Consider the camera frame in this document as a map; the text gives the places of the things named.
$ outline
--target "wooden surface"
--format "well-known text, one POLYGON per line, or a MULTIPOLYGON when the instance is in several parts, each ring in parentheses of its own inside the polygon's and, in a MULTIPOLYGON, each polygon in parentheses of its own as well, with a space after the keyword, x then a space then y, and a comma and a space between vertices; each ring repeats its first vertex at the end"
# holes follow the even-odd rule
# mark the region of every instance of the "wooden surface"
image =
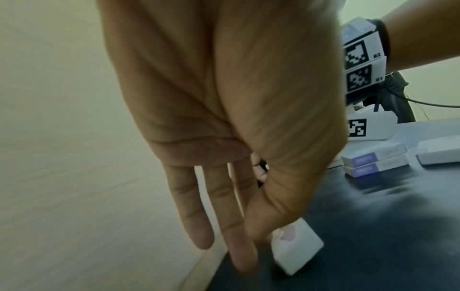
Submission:
POLYGON ((0 1, 0 291, 176 290, 202 254, 124 106, 93 1, 0 1))

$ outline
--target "white wall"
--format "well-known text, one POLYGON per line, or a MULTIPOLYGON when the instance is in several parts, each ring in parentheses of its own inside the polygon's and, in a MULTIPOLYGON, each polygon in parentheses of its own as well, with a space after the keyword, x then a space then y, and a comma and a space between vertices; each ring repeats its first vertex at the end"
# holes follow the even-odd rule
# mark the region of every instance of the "white wall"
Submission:
POLYGON ((0 290, 175 290, 202 254, 122 101, 94 1, 0 1, 0 290))
MULTIPOLYGON (((345 23, 358 16, 380 18, 404 2, 404 0, 347 0, 341 13, 341 21, 345 23)), ((431 103, 460 105, 460 82, 458 81, 460 58, 403 70, 402 74, 410 83, 406 89, 409 98, 431 103)), ((431 120, 460 117, 460 109, 425 105, 421 107, 431 120)), ((417 121, 426 120, 419 106, 412 104, 412 109, 417 121)))

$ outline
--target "black wrist strap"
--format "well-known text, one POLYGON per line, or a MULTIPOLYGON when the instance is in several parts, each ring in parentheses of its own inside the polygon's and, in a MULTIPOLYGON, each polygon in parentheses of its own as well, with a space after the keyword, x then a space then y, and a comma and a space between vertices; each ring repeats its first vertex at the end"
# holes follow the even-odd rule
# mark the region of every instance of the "black wrist strap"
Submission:
POLYGON ((387 57, 387 62, 390 59, 391 46, 390 36, 388 35, 387 27, 380 19, 367 19, 370 23, 376 26, 376 31, 379 33, 380 41, 382 42, 383 52, 387 57))

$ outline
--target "black cable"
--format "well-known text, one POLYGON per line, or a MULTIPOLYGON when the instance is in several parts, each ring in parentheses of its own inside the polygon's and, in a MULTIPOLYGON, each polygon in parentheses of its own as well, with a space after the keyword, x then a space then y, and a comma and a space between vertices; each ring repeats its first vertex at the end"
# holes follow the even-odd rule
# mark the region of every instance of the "black cable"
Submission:
POLYGON ((410 102, 414 102, 414 103, 418 103, 418 104, 423 104, 423 105, 428 105, 428 106, 434 106, 434 107, 460 108, 460 106, 458 106, 458 105, 441 105, 441 104, 428 103, 428 102, 418 101, 418 100, 414 100, 414 99, 409 99, 409 98, 407 98, 407 97, 405 97, 405 96, 401 96, 401 95, 395 93, 392 89, 388 88, 388 86, 387 86, 386 84, 384 84, 383 87, 384 87, 388 92, 390 92, 391 94, 395 95, 396 97, 405 99, 405 100, 410 101, 410 102))

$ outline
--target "finger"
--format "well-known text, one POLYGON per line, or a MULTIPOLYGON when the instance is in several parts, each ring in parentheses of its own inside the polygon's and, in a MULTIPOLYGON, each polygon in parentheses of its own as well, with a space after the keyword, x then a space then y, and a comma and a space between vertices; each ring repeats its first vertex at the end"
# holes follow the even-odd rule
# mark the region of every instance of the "finger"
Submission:
POLYGON ((214 232, 201 202, 194 168, 165 164, 163 168, 185 231, 198 248, 210 248, 214 232))
POLYGON ((264 169, 262 169, 260 165, 253 166, 253 171, 257 180, 262 183, 265 183, 265 180, 267 179, 267 172, 264 169))
POLYGON ((233 265, 242 272, 257 265, 257 251, 246 234, 228 167, 204 166, 206 189, 233 265))
POLYGON ((289 175, 271 165, 264 187, 252 196, 246 209, 244 223, 249 237, 263 240, 301 217, 321 178, 322 172, 289 175))
POLYGON ((251 162, 253 163, 253 166, 256 166, 260 163, 260 157, 255 152, 251 154, 251 162))
POLYGON ((230 164, 233 187, 240 198, 243 213, 246 211, 249 199, 257 193, 257 180, 254 176, 251 160, 248 158, 230 164))

